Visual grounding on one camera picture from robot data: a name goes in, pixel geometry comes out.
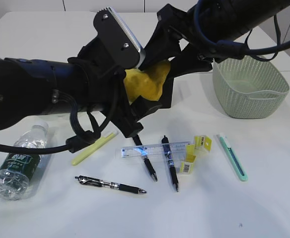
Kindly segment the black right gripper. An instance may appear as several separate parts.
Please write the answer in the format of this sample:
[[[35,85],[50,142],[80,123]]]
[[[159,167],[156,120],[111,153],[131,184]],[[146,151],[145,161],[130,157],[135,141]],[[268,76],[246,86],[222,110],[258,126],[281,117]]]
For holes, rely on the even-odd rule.
[[[195,72],[209,72],[217,50],[203,42],[203,34],[217,41],[217,4],[195,4],[187,12],[167,4],[157,13],[158,23],[145,46],[145,59],[139,70],[175,57],[169,78]]]

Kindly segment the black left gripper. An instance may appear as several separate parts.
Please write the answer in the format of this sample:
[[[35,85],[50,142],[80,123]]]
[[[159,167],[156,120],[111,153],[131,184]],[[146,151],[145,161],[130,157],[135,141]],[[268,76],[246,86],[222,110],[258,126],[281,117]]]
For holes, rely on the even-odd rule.
[[[125,138],[136,136],[143,125],[140,119],[162,107],[159,101],[139,96],[129,103],[123,79],[128,65],[128,41],[95,37],[68,58],[70,95],[85,110],[101,111]]]

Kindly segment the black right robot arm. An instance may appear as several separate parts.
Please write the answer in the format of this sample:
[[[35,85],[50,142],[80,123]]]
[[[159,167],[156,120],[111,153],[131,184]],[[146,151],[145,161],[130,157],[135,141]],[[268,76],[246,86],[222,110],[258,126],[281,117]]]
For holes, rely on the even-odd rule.
[[[171,59],[169,77],[208,72],[212,62],[227,58],[273,54],[290,48],[290,41],[274,47],[250,49],[235,40],[290,6],[290,0],[198,0],[188,11],[166,4],[145,46],[140,70]]]

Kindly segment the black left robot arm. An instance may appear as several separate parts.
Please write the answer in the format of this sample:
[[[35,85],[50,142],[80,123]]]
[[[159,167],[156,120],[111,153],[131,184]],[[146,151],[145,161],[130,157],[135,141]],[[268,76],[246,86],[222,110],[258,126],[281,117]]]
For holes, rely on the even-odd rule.
[[[69,113],[85,142],[95,140],[109,122],[133,137],[143,128],[140,120],[162,106],[144,96],[129,101],[124,79],[139,61],[136,49],[100,37],[67,62],[0,58],[0,130],[27,116]]]

